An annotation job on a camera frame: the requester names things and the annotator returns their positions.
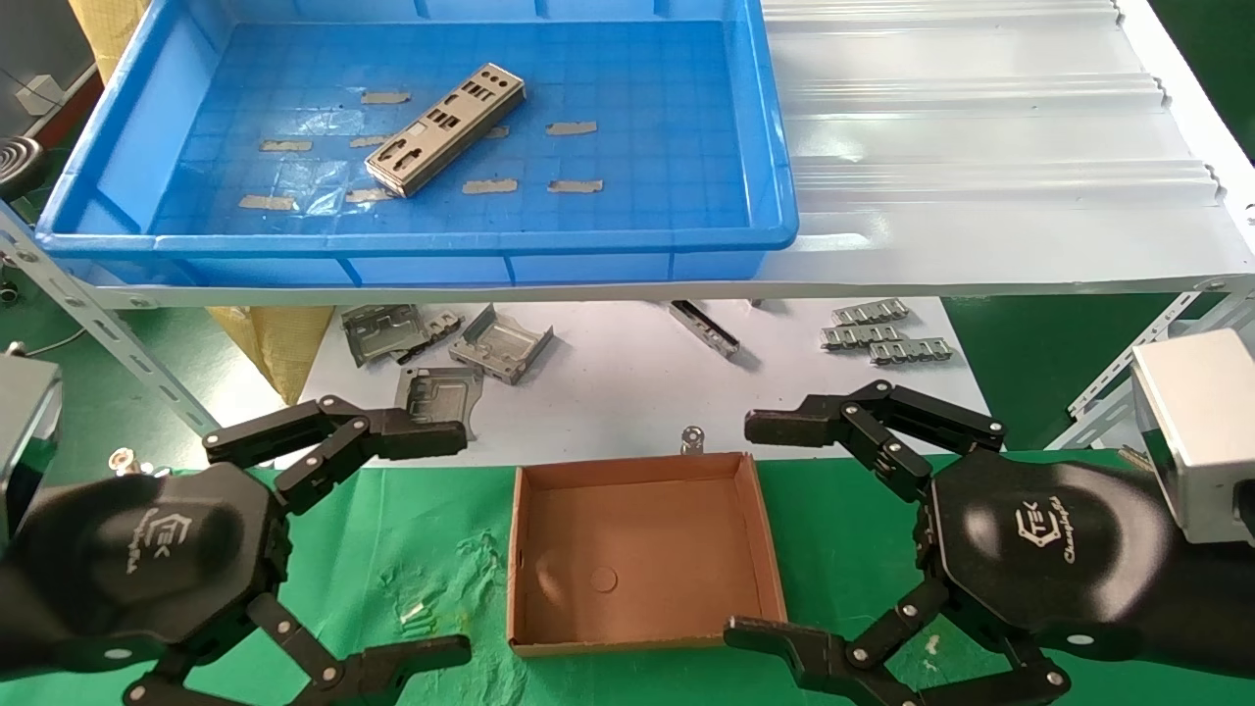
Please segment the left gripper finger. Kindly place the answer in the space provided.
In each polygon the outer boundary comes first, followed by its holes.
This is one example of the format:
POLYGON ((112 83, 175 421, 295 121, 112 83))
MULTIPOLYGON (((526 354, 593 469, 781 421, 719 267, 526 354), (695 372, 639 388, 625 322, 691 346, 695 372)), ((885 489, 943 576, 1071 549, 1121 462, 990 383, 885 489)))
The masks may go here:
POLYGON ((371 459, 453 456, 468 446, 461 421, 418 423, 403 408, 358 408, 336 396, 282 408, 203 436, 211 464, 250 469, 302 451, 275 479, 274 497, 291 515, 311 510, 371 459))
MULTIPOLYGON (((422 672, 456 668, 474 656, 466 635, 408 640, 336 660, 270 593, 251 599, 245 614, 307 676, 291 705, 394 705, 405 683, 422 672)), ((237 705, 217 693, 184 686, 195 661, 169 652, 123 693, 125 705, 237 705)))

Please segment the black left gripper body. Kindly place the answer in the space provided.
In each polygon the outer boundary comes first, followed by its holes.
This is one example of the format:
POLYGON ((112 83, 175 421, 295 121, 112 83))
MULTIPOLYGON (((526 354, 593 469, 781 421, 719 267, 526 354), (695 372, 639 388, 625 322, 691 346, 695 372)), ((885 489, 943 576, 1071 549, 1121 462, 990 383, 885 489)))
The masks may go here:
POLYGON ((45 488, 3 553, 4 678, 215 662, 256 628, 292 551, 267 487, 228 464, 45 488))

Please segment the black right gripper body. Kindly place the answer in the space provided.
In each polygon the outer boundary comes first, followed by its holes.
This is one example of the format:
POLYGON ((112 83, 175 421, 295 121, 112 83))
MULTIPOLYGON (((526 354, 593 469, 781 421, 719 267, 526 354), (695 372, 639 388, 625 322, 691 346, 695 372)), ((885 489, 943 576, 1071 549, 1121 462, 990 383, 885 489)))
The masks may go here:
POLYGON ((981 643, 1251 678, 1252 548, 1188 542, 1151 474, 973 451, 925 495, 929 563, 981 643))

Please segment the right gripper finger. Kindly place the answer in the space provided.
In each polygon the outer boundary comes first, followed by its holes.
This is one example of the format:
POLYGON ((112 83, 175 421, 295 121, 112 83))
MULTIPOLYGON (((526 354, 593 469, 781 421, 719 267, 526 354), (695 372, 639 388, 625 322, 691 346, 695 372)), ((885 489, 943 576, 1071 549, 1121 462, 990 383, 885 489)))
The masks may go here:
POLYGON ((904 502, 927 497, 932 465, 901 436, 959 455, 1000 451, 1005 436, 1005 428, 981 413, 887 380, 847 396, 811 394, 794 410, 756 408, 743 430, 754 445, 843 446, 904 502))
POLYGON ((915 691, 887 667, 910 640, 953 608, 946 581, 922 581, 855 640, 798 623, 733 616, 725 646, 784 661, 803 691, 833 693, 855 705, 1050 705, 1068 693, 1071 676, 1022 635, 1003 631, 995 645, 1005 672, 915 691))

